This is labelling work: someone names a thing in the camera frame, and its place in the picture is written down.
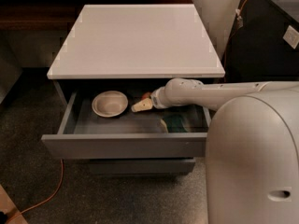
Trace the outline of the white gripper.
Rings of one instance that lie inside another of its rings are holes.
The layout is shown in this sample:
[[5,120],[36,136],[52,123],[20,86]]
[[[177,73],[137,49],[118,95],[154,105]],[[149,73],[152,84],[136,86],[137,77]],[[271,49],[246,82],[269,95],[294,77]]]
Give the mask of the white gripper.
[[153,107],[157,109],[166,109],[169,107],[169,102],[164,93],[164,87],[155,90],[150,98],[145,98],[131,107],[133,112],[141,112],[151,110]]

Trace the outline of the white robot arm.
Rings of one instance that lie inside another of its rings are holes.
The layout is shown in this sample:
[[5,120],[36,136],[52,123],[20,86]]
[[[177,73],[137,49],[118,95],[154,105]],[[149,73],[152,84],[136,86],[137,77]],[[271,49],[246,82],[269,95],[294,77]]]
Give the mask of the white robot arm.
[[173,78],[135,112],[200,105],[208,224],[299,224],[299,82],[204,84]]

